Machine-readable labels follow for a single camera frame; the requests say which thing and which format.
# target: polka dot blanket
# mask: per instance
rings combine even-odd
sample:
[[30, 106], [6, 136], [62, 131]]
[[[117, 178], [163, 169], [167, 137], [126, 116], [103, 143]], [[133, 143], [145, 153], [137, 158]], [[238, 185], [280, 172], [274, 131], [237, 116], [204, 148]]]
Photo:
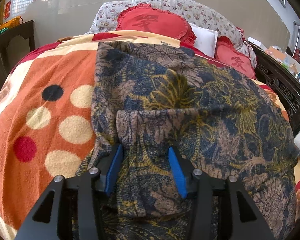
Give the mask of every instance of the polka dot blanket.
[[[0, 235], [5, 240], [14, 239], [54, 176], [74, 176], [82, 160], [92, 155], [97, 50], [109, 41], [188, 46], [153, 33], [114, 31], [42, 46], [17, 64], [0, 91]], [[276, 96], [274, 101], [285, 113]]]

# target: metal screw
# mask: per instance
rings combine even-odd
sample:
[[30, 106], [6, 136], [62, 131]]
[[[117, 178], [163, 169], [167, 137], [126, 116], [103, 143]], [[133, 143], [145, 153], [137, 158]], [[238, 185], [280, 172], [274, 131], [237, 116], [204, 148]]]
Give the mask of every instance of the metal screw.
[[63, 180], [63, 176], [62, 176], [62, 175], [56, 175], [56, 176], [54, 177], [54, 181], [55, 181], [55, 182], [60, 182], [61, 180]]
[[90, 173], [90, 174], [97, 174], [97, 173], [98, 173], [98, 171], [99, 171], [99, 169], [98, 169], [98, 168], [96, 168], [96, 167], [93, 167], [93, 168], [91, 168], [91, 169], [89, 170], [89, 173]]
[[193, 170], [193, 174], [195, 174], [197, 176], [200, 176], [202, 174], [202, 170], [200, 170], [200, 169], [194, 169]]
[[229, 176], [228, 179], [229, 179], [230, 182], [236, 182], [237, 181], [237, 178], [235, 176]]

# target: red pillow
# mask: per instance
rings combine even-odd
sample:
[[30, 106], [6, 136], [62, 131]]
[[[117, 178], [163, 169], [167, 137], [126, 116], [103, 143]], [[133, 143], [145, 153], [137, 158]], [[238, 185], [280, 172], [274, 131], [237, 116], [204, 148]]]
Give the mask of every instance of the red pillow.
[[152, 8], [147, 3], [140, 3], [122, 11], [116, 30], [157, 33], [190, 45], [194, 45], [197, 38], [184, 18], [170, 11]]
[[215, 58], [218, 61], [233, 67], [248, 78], [256, 79], [250, 58], [236, 51], [231, 41], [225, 36], [219, 37], [217, 40]]

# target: white pillow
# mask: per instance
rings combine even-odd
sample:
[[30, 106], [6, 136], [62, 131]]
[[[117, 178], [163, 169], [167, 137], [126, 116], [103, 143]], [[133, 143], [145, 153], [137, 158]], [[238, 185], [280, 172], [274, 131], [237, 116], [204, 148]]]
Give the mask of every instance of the white pillow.
[[197, 36], [194, 47], [209, 57], [214, 58], [214, 51], [217, 45], [218, 32], [201, 28], [193, 23], [189, 23], [192, 31]]

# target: triangular cutout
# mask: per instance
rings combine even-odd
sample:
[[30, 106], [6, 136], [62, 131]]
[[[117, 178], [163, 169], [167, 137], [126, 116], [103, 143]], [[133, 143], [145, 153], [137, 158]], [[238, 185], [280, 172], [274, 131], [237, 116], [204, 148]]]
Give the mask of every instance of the triangular cutout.
[[237, 201], [239, 207], [240, 221], [242, 223], [254, 221], [257, 219], [247, 200], [240, 191], [237, 191]]
[[46, 224], [50, 223], [53, 199], [54, 199], [54, 191], [50, 191], [45, 197], [45, 199], [43, 200], [42, 204], [35, 212], [33, 216], [34, 221], [42, 222]]

